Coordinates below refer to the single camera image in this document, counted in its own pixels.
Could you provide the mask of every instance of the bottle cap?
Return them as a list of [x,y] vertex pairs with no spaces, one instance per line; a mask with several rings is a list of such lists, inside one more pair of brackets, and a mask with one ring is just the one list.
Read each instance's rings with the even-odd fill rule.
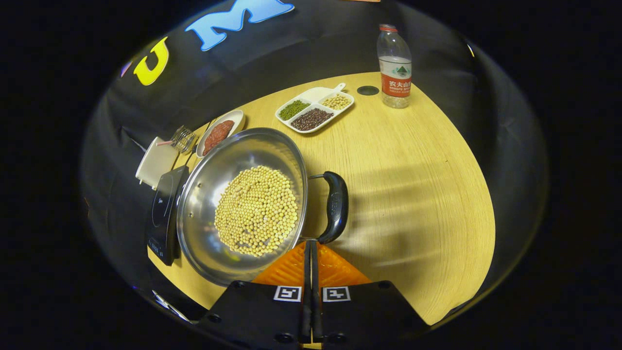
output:
[[397,29],[395,28],[395,26],[392,26],[390,24],[381,24],[380,30],[384,32],[397,32]]

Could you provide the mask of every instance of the wood grain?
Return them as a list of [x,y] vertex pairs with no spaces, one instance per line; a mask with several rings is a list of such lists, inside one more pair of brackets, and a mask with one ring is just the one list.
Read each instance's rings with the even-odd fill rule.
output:
[[[321,130],[299,134],[274,117],[296,95],[342,82],[355,103]],[[379,83],[378,72],[333,77],[273,93],[239,109],[247,116],[245,129],[274,128],[291,137],[309,174],[328,170],[344,178],[350,218],[329,247],[370,279],[391,280],[423,320],[434,324],[481,286],[493,256],[493,206],[473,153],[438,106],[415,85],[411,105],[402,110],[384,105],[380,94],[356,92],[363,85],[379,88]],[[187,157],[178,157],[175,167]],[[192,170],[199,159],[190,157]],[[309,181],[304,236],[317,237],[326,227],[327,194],[325,181]],[[185,257],[171,267],[151,251],[149,258],[206,308],[225,290],[203,279]]]

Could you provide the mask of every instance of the stainless steel wok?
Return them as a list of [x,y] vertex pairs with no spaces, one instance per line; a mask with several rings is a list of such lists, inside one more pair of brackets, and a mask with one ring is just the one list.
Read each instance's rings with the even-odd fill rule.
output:
[[[253,257],[232,252],[218,238],[215,211],[228,183],[240,171],[256,166],[280,170],[292,182],[298,205],[298,221],[283,244],[272,253]],[[348,190],[343,179],[330,171],[323,177],[330,187],[327,203],[328,227],[320,243],[336,239],[348,217]],[[221,286],[232,281],[250,281],[293,248],[303,229],[307,212],[307,170],[295,143],[270,128],[241,131],[214,147],[190,174],[179,197],[177,236],[181,251],[192,267],[207,280]]]

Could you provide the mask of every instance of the letter m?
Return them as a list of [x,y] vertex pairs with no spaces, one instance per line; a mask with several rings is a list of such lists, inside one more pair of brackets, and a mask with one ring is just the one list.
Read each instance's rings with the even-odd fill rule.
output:
[[294,9],[292,4],[279,0],[237,0],[229,12],[206,14],[190,24],[185,31],[195,31],[203,42],[201,51],[207,51],[227,38],[226,33],[217,33],[214,28],[239,31],[244,24],[244,12],[248,11],[250,23],[259,23]]

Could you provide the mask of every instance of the red label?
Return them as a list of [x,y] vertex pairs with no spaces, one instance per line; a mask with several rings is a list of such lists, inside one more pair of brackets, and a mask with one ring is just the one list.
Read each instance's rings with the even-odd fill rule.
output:
[[385,94],[395,97],[407,97],[411,94],[411,78],[397,79],[382,73],[380,75]]

